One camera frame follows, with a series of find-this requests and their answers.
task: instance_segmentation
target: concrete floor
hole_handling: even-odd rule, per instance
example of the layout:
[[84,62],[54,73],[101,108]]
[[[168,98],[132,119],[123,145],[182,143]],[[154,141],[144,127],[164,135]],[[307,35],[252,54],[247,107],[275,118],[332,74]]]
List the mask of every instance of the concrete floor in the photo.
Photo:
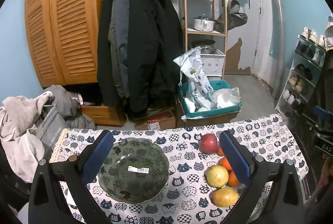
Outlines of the concrete floor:
[[[269,90],[250,75],[225,75],[224,80],[232,87],[238,87],[243,102],[240,113],[232,121],[256,119],[264,115],[277,113],[274,110],[274,99]],[[135,124],[131,121],[123,127],[98,126],[98,129],[133,130]]]

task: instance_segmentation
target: glass bowl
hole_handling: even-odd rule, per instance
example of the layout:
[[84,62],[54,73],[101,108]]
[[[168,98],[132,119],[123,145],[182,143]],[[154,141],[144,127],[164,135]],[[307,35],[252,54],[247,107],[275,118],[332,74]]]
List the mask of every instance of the glass bowl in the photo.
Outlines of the glass bowl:
[[114,144],[98,177],[112,199],[142,203],[157,196],[168,182],[169,161],[161,147],[148,139],[126,138]]

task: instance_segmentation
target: metal bolt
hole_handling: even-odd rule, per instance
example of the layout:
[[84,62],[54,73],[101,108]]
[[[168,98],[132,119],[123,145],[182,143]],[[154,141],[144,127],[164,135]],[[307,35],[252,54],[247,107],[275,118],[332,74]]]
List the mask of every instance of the metal bolt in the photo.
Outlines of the metal bolt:
[[41,160],[39,160],[39,162],[38,162],[41,166],[42,165],[45,165],[46,164],[46,160],[45,159],[41,159]]
[[77,160],[77,158],[78,158],[78,156],[75,155],[75,154],[73,154],[73,155],[71,155],[70,157],[68,157],[68,160],[69,160],[70,162],[74,162],[74,161]]
[[286,162],[289,166],[292,166],[294,164],[294,162],[291,159],[287,159]]
[[258,162],[262,162],[262,161],[264,161],[264,158],[263,158],[261,155],[256,155],[256,156],[255,156],[255,159],[256,159]]

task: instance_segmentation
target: yellow pear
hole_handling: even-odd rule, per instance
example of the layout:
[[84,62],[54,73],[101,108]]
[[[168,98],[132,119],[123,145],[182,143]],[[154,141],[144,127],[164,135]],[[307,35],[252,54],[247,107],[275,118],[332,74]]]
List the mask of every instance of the yellow pear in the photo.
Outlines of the yellow pear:
[[218,207],[229,207],[235,205],[238,193],[230,187],[224,187],[214,191],[212,199]]
[[225,167],[214,165],[207,169],[206,177],[210,186],[220,188],[228,182],[229,174]]

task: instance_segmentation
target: cat print tablecloth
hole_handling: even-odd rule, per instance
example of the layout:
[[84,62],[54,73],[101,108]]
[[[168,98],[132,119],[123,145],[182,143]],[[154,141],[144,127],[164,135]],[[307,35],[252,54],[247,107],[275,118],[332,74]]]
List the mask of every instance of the cat print tablecloth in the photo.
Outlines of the cat print tablecloth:
[[[215,188],[207,184],[204,171],[216,165],[222,157],[199,151],[198,141],[206,133],[214,133],[219,140],[222,131],[229,129],[237,141],[253,155],[260,154],[267,161],[283,162],[292,159],[301,180],[308,172],[304,157],[294,137],[281,118],[269,115],[255,120],[217,125],[177,128],[160,131],[117,131],[115,142],[126,137],[150,139],[163,149],[169,159],[169,181],[161,193],[150,201],[129,205],[111,199],[100,187],[98,176],[87,185],[91,195],[112,223],[125,224],[218,224],[231,207],[216,207],[209,198]],[[102,130],[64,129],[57,143],[51,162],[64,161],[70,155],[79,155],[85,146],[94,142]],[[267,183],[254,212],[264,205],[271,188]],[[65,197],[67,184],[61,182]],[[234,188],[239,195],[244,185]],[[76,206],[70,205],[73,216],[84,222]]]

